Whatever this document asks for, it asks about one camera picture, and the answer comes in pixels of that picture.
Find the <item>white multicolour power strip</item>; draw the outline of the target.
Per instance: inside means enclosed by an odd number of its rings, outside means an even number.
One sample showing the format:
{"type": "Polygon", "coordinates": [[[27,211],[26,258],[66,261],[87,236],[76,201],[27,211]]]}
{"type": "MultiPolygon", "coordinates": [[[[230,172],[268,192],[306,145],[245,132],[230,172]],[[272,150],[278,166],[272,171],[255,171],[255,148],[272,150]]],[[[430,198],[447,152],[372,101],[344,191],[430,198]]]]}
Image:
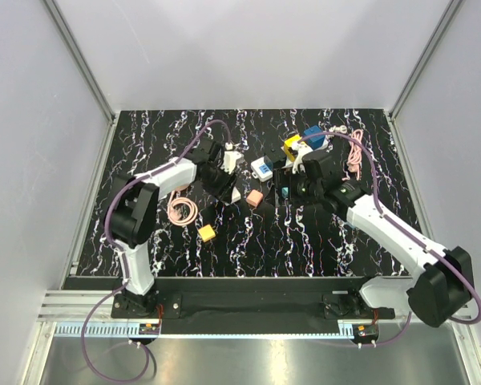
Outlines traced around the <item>white multicolour power strip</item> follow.
{"type": "Polygon", "coordinates": [[[300,135],[289,137],[279,148],[269,148],[264,155],[251,162],[252,177],[266,182],[277,169],[289,169],[291,173],[304,170],[304,155],[327,147],[329,140],[324,136],[303,140],[300,135]]]}

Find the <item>black cube socket adapter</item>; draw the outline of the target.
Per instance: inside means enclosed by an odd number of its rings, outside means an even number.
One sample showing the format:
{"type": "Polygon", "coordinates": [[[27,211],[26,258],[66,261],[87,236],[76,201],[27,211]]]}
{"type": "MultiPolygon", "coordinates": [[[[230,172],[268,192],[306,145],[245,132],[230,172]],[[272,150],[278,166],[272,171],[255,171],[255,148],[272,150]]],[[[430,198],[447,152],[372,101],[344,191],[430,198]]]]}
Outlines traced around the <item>black cube socket adapter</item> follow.
{"type": "Polygon", "coordinates": [[[286,160],[286,154],[281,148],[271,148],[265,153],[265,164],[271,170],[283,168],[286,160]]]}

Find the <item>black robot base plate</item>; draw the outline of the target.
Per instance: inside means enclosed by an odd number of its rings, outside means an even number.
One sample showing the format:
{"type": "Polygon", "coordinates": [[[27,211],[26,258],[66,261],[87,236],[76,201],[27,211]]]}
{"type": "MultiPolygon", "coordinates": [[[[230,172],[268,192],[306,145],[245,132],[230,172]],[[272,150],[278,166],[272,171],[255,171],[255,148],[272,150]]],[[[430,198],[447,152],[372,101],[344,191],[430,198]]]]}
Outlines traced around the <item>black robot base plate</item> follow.
{"type": "Polygon", "coordinates": [[[162,318],[162,332],[233,336],[333,334],[338,322],[392,319],[359,289],[364,278],[157,278],[142,299],[114,297],[113,318],[162,318]]]}

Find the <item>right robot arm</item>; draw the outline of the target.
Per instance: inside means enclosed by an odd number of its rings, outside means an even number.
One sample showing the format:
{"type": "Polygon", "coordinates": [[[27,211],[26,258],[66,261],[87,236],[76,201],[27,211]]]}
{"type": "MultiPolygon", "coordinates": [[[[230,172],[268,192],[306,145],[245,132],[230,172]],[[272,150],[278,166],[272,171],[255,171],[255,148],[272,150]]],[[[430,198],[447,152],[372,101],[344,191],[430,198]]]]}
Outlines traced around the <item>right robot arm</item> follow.
{"type": "Polygon", "coordinates": [[[409,278],[374,277],[348,297],[352,315],[376,308],[408,310],[428,326],[441,326],[475,297],[470,254],[447,249],[389,211],[362,182],[343,180],[329,156],[309,153],[298,166],[273,169],[278,197],[293,205],[321,205],[376,241],[409,273],[409,278]]]}

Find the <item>blue cube socket adapter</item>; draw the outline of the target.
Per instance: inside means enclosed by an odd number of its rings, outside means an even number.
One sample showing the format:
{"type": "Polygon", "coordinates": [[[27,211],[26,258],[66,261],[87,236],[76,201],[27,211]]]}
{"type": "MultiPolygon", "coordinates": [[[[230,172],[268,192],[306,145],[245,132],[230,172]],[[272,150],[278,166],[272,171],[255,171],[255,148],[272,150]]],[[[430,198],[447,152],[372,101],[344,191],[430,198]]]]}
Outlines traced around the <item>blue cube socket adapter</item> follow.
{"type": "Polygon", "coordinates": [[[304,137],[306,137],[305,142],[313,150],[319,150],[326,146],[325,136],[319,136],[321,132],[323,132],[323,130],[318,125],[304,130],[304,137]]]}

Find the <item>white plug adapter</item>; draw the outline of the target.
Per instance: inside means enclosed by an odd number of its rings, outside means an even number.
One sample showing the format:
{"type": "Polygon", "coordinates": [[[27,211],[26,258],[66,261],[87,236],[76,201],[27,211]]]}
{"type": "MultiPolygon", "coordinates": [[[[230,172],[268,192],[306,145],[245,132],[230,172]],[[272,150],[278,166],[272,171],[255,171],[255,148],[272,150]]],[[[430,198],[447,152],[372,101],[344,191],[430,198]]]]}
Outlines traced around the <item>white plug adapter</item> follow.
{"type": "Polygon", "coordinates": [[[239,192],[239,190],[237,189],[237,187],[234,187],[234,188],[232,189],[232,193],[231,193],[231,197],[230,197],[229,203],[230,203],[230,204],[234,204],[234,203],[238,202],[240,199],[241,199],[241,193],[239,192]]]}

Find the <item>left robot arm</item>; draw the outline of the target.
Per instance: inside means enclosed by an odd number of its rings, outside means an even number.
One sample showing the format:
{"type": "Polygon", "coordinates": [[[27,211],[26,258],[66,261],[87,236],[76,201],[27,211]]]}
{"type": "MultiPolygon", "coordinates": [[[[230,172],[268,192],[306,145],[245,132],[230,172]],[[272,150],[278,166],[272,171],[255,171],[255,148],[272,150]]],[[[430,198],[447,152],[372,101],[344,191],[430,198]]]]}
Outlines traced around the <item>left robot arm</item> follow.
{"type": "Polygon", "coordinates": [[[148,293],[155,283],[148,240],[156,227],[160,199],[197,181],[223,204],[236,203],[241,198],[236,168],[243,159],[231,144],[205,138],[166,164],[134,176],[118,176],[114,181],[103,225],[107,240],[119,254],[122,288],[132,294],[128,305],[136,315],[149,317],[157,307],[156,296],[148,293]]]}

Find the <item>small yellow plug adapter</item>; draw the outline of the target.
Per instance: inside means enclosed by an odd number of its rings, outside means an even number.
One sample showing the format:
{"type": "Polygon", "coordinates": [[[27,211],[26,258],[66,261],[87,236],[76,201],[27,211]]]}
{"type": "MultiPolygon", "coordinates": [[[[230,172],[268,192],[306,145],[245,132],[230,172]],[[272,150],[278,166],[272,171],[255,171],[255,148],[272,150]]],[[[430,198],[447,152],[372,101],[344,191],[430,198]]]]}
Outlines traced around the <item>small yellow plug adapter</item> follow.
{"type": "Polygon", "coordinates": [[[203,242],[211,241],[216,236],[216,232],[211,225],[199,228],[198,234],[203,242]]]}

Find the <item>pink plug adapter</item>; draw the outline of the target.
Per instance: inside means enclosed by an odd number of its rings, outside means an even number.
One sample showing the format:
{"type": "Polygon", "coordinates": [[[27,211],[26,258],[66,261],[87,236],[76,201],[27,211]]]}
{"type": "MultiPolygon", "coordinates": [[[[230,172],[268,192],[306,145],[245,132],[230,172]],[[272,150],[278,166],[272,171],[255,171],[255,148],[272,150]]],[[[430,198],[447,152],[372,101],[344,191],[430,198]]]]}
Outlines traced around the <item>pink plug adapter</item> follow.
{"type": "Polygon", "coordinates": [[[252,207],[257,207],[263,200],[264,195],[258,190],[252,190],[246,197],[246,201],[252,207]]]}

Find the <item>yellow cube socket adapter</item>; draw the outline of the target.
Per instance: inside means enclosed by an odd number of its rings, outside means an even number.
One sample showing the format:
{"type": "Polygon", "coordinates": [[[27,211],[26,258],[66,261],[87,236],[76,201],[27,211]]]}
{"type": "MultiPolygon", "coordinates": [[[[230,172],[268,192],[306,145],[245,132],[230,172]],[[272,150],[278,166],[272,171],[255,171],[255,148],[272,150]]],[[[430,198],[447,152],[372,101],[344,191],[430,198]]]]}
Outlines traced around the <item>yellow cube socket adapter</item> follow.
{"type": "Polygon", "coordinates": [[[299,141],[301,140],[300,135],[294,135],[289,137],[284,141],[283,144],[283,151],[287,157],[287,159],[291,162],[294,162],[297,154],[298,154],[298,145],[300,144],[299,141]]]}

